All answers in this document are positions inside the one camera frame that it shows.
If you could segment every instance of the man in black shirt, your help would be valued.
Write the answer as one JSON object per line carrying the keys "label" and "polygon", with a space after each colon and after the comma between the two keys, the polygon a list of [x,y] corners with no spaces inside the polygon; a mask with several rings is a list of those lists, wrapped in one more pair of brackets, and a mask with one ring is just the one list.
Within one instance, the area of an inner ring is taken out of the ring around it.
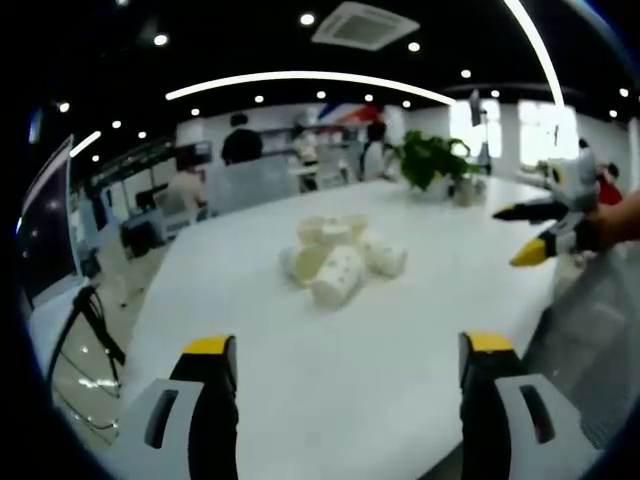
{"label": "man in black shirt", "polygon": [[250,162],[262,156],[262,139],[257,132],[243,128],[249,120],[244,113],[231,116],[234,131],[224,141],[222,159],[227,165]]}

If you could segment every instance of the potted plant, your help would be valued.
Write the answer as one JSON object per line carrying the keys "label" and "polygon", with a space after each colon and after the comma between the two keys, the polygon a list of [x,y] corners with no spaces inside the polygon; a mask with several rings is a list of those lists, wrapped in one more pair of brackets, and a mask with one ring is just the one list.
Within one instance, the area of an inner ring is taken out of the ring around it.
{"label": "potted plant", "polygon": [[456,145],[462,145],[469,152],[469,147],[459,138],[423,137],[422,132],[411,130],[394,153],[411,188],[426,192],[430,186],[434,190],[437,182],[439,193],[434,196],[444,199],[452,183],[460,182],[467,173],[476,170],[475,165],[452,152]]}

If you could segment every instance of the chair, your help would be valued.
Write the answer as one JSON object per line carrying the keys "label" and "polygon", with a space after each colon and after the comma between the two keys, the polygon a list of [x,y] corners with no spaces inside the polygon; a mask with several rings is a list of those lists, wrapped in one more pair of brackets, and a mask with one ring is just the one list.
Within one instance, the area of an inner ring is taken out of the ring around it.
{"label": "chair", "polygon": [[164,242],[176,237],[178,232],[189,225],[193,225],[196,212],[187,208],[180,195],[169,190],[163,190],[153,195],[161,214],[161,235]]}
{"label": "chair", "polygon": [[283,156],[211,170],[209,202],[220,214],[292,197],[298,185]]}
{"label": "chair", "polygon": [[338,152],[330,152],[328,149],[318,151],[318,171],[316,172],[318,190],[341,187],[346,183],[340,168],[340,156],[334,153]]}

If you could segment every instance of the window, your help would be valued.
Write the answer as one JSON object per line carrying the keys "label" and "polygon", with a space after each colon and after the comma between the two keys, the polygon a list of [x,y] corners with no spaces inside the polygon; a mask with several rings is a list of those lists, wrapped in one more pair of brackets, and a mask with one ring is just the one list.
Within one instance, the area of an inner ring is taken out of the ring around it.
{"label": "window", "polygon": [[[471,149],[471,156],[480,154],[482,143],[488,135],[489,154],[493,158],[502,156],[502,126],[500,125],[500,103],[497,100],[480,100],[480,107],[486,110],[487,126],[471,125],[471,106],[468,101],[456,102],[449,108],[449,134],[460,138]],[[465,155],[466,150],[455,147],[453,153]]]}
{"label": "window", "polygon": [[578,158],[578,124],[571,107],[560,110],[553,103],[522,101],[520,120],[520,162],[536,166],[551,158]]}

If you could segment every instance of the red object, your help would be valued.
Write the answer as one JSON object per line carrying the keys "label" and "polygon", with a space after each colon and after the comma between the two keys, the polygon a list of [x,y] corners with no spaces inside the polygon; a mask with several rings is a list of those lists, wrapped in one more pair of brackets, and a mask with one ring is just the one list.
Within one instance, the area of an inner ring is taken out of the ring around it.
{"label": "red object", "polygon": [[604,205],[615,205],[622,201],[622,194],[615,185],[607,182],[607,180],[602,177],[598,178],[598,184],[600,185],[600,193],[598,195],[598,201],[600,203]]}

